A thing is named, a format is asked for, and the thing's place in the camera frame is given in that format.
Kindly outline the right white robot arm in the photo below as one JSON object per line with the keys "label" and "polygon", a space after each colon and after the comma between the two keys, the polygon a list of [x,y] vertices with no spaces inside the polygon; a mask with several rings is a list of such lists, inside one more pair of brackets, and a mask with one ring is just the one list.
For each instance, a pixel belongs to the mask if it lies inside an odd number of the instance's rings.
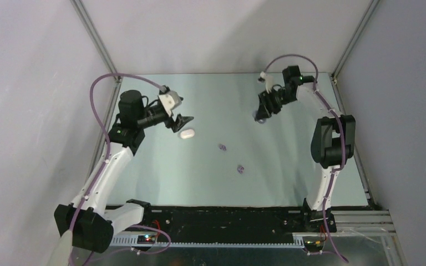
{"label": "right white robot arm", "polygon": [[317,165],[317,182],[303,201],[300,223],[309,232],[316,231],[330,217],[331,197],[338,174],[353,157],[356,120],[334,108],[317,87],[317,77],[302,75],[299,66],[282,71],[283,85],[274,82],[266,72],[258,81],[265,90],[258,95],[255,121],[264,123],[290,103],[303,104],[316,120],[310,152]]}

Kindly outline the white earbud charging case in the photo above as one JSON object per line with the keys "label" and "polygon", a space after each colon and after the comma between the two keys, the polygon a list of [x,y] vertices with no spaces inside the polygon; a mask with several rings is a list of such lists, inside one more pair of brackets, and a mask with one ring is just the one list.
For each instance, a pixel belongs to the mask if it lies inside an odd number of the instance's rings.
{"label": "white earbud charging case", "polygon": [[185,129],[185,130],[182,130],[179,133],[179,137],[181,139],[185,140],[185,139],[190,139],[190,138],[194,137],[195,134],[196,134],[196,132],[195,132],[194,129]]}

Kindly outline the blue round disc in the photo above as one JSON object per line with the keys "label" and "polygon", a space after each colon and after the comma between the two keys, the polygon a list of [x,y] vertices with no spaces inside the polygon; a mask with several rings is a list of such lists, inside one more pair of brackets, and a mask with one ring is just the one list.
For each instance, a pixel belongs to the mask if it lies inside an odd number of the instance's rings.
{"label": "blue round disc", "polygon": [[253,118],[257,123],[264,124],[268,120],[269,116],[266,112],[256,110],[253,114]]}

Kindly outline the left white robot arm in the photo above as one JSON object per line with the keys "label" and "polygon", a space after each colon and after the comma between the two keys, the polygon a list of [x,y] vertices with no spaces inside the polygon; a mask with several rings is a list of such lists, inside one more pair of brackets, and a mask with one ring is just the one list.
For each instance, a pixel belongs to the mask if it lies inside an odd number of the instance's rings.
{"label": "left white robot arm", "polygon": [[145,211],[148,203],[132,199],[117,209],[106,209],[109,196],[145,138],[145,129],[163,123],[177,133],[193,117],[174,115],[183,102],[175,91],[160,92],[152,103],[146,104],[144,99],[137,90],[121,94],[119,112],[105,138],[105,154],[71,203],[56,208],[54,218],[61,235],[58,246],[65,252],[78,247],[102,253],[123,230],[151,228],[153,215]]}

